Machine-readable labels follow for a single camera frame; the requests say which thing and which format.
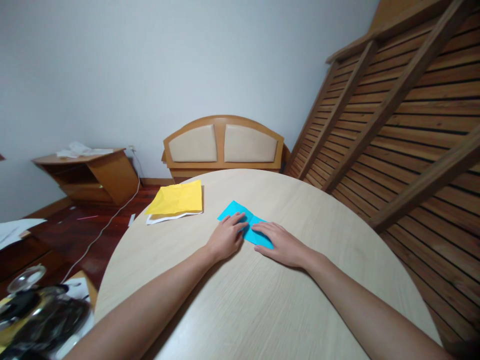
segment round table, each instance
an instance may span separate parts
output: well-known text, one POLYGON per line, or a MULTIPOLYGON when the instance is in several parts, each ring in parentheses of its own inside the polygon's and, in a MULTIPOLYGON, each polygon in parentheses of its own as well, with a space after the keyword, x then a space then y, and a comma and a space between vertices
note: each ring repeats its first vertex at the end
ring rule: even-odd
MULTIPOLYGON (((425 303, 400 261, 356 214, 289 176, 231 169, 201 179, 203 213, 146 225, 145 211, 120 240, 101 283, 98 321, 142 285, 203 246, 235 200, 281 224, 441 344, 425 303)), ((150 359, 368 359, 304 272, 245 241, 195 288, 147 356, 150 359)))

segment forearm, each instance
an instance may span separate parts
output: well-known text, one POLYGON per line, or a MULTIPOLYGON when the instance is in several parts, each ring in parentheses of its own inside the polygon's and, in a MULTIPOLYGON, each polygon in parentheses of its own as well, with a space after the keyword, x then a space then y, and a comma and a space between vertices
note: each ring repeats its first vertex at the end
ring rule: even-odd
POLYGON ((215 262, 205 247, 200 248, 112 310, 66 359, 141 358, 215 262))
POLYGON ((305 270, 371 359, 450 359, 431 338, 387 303, 311 251, 305 270))

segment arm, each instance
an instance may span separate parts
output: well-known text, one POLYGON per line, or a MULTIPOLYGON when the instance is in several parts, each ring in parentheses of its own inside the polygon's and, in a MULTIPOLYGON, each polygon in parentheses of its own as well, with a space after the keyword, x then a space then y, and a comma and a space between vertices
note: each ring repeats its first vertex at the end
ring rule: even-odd
POLYGON ((234 254, 248 223, 245 214, 227 216, 207 244, 187 259, 142 286, 105 316, 68 353, 66 360, 140 359, 205 273, 234 254))
POLYGON ((255 250, 284 265, 303 267, 371 359, 451 359, 403 315, 280 225, 261 222, 252 228, 268 236, 274 246, 273 250, 255 246, 255 250))

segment white wall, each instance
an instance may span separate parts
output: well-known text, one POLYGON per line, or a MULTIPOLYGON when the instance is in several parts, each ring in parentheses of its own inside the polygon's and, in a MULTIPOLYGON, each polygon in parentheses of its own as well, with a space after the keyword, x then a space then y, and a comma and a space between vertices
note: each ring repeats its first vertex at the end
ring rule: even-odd
POLYGON ((3 1, 0 220, 63 196, 29 159, 75 139, 134 145, 147 178, 170 177, 163 139, 203 116, 253 119, 291 149, 325 59, 367 32, 377 3, 3 1))

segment chair backrest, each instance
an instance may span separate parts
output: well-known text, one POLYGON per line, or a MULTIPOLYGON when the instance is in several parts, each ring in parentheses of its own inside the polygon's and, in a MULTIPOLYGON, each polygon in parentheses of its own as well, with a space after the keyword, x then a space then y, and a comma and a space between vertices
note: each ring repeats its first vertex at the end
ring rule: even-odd
POLYGON ((194 120, 164 141, 169 169, 266 169, 282 164, 284 138, 246 117, 194 120))

